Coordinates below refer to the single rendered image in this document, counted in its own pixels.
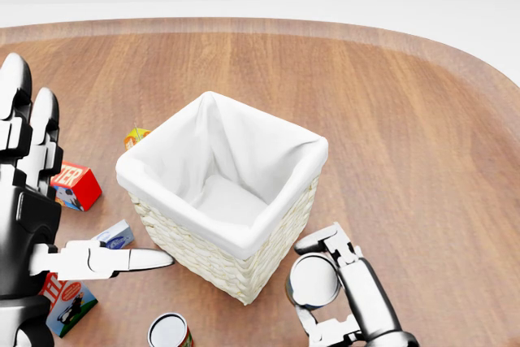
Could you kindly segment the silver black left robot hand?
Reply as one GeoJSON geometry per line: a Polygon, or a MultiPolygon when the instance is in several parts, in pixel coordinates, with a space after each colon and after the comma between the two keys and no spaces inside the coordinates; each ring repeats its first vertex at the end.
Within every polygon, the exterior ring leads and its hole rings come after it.
{"type": "Polygon", "coordinates": [[[100,241],[56,249],[61,206],[50,179],[62,159],[57,98],[47,88],[33,96],[29,65],[8,54],[0,66],[0,305],[37,295],[48,272],[100,280],[175,261],[161,250],[107,249],[100,241]]]}

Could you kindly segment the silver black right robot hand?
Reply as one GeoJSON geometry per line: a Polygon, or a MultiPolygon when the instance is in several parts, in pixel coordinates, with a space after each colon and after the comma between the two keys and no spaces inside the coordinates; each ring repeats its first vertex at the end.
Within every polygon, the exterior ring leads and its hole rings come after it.
{"type": "Polygon", "coordinates": [[[359,246],[354,246],[338,223],[300,239],[294,250],[303,256],[324,255],[332,261],[340,281],[340,292],[348,300],[351,314],[343,322],[319,322],[302,306],[294,306],[309,337],[309,347],[349,347],[363,341],[365,347],[419,347],[414,335],[402,329],[397,314],[373,267],[359,246]]]}

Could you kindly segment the silver tin with dark label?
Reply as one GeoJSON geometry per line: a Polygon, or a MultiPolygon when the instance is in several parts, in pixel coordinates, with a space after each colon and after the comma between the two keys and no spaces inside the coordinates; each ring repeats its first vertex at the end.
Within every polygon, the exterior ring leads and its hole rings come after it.
{"type": "Polygon", "coordinates": [[[340,292],[336,268],[317,253],[300,256],[286,279],[286,293],[295,306],[315,310],[333,302],[340,292]]]}

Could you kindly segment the white wicker basket cloth liner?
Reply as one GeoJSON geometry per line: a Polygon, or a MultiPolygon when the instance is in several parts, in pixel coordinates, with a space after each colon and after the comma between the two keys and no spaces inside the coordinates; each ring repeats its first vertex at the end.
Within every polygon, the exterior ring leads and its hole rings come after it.
{"type": "Polygon", "coordinates": [[[325,137],[205,92],[116,175],[155,244],[248,305],[306,226],[327,156],[325,137]]]}

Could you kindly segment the red butter box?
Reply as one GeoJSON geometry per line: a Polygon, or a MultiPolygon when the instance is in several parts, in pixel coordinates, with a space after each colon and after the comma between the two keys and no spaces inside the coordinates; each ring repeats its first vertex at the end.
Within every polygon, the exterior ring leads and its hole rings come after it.
{"type": "Polygon", "coordinates": [[[73,210],[87,211],[101,196],[102,190],[89,167],[67,161],[50,184],[56,190],[55,200],[73,210]]]}

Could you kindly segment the red blue cow print carton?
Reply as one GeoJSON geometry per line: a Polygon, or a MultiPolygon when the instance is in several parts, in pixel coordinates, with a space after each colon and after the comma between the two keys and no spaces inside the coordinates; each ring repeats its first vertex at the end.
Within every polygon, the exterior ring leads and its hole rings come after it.
{"type": "Polygon", "coordinates": [[[97,298],[81,281],[59,280],[49,273],[40,294],[50,300],[46,325],[64,337],[97,303],[97,298]]]}

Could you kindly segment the blue white cream cheese box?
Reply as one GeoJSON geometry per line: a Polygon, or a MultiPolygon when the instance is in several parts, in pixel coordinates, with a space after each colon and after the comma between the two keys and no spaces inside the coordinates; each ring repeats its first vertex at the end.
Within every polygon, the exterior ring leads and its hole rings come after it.
{"type": "Polygon", "coordinates": [[[102,241],[108,249],[122,249],[134,240],[132,229],[125,219],[97,234],[93,240],[102,241]]]}

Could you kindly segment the small orange juice carton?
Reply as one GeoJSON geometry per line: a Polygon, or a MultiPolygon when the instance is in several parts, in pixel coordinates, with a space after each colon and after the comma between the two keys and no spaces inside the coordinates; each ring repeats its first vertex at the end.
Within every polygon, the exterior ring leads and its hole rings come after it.
{"type": "Polygon", "coordinates": [[[134,124],[131,132],[124,138],[123,143],[126,150],[130,150],[134,145],[138,144],[144,137],[151,133],[150,130],[138,128],[134,124]]]}

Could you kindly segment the tin with red green label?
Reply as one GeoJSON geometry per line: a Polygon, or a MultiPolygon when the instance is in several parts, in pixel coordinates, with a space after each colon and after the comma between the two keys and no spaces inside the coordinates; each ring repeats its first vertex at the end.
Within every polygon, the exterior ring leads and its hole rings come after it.
{"type": "Polygon", "coordinates": [[[150,325],[149,347],[194,347],[186,319],[178,313],[161,314],[150,325]]]}

